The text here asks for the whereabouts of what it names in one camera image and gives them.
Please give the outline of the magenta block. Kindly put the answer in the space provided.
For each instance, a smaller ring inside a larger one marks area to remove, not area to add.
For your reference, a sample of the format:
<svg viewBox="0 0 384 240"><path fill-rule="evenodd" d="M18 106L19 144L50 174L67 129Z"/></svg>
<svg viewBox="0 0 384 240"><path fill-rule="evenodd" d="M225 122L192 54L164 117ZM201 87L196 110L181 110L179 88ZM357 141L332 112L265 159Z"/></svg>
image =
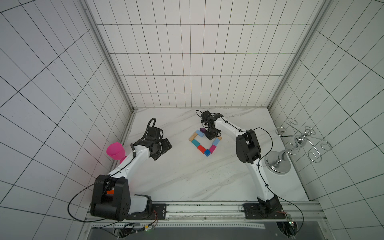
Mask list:
<svg viewBox="0 0 384 240"><path fill-rule="evenodd" d="M217 148L217 146L212 145L212 146L209 148L210 153L212 154L212 153L215 151L216 148Z"/></svg>

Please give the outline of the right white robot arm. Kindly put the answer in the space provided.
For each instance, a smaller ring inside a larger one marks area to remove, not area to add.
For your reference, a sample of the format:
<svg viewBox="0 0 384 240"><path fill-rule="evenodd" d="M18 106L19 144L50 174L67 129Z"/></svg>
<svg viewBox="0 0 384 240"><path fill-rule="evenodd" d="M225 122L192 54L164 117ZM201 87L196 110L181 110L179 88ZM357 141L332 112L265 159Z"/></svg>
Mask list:
<svg viewBox="0 0 384 240"><path fill-rule="evenodd" d="M244 209L245 211L258 214L262 218L268 218L280 208L279 197L271 190L265 172L265 164L262 156L262 148L254 130L243 130L229 122L220 113L210 113L209 111L196 111L205 134L211 140L220 137L222 133L231 137L235 141L236 156L251 173L251 177L256 186L258 208L255 210Z"/></svg>

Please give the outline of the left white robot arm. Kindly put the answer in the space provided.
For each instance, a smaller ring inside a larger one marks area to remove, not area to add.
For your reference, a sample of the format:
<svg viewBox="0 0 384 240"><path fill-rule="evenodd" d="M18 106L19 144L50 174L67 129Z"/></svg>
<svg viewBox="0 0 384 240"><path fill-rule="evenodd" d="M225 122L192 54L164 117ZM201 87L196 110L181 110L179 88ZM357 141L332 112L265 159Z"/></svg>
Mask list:
<svg viewBox="0 0 384 240"><path fill-rule="evenodd" d="M96 178L90 213L94 217L123 221L130 215L151 216L152 198L134 195L129 182L135 171L148 159L155 161L172 148L163 130L147 127L144 136L131 144L132 151L114 170Z"/></svg>

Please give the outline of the red block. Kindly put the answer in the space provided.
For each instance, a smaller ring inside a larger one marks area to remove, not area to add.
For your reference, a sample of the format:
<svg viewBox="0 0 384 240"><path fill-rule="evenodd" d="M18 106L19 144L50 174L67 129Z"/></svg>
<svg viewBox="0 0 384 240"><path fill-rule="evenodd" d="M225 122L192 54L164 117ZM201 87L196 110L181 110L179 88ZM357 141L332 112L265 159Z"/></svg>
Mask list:
<svg viewBox="0 0 384 240"><path fill-rule="evenodd" d="M199 145L197 148L198 148L198 150L199 150L200 152L202 152L203 154L205 154L206 149L205 149L202 145Z"/></svg>

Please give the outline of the teal block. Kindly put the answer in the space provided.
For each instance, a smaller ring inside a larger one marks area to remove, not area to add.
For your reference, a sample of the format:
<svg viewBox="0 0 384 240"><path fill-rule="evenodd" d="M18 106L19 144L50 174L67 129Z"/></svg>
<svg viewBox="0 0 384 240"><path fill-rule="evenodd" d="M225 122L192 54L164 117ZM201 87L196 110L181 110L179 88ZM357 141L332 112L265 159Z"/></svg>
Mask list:
<svg viewBox="0 0 384 240"><path fill-rule="evenodd" d="M192 144L195 145L197 148L201 145L197 140L192 140Z"/></svg>

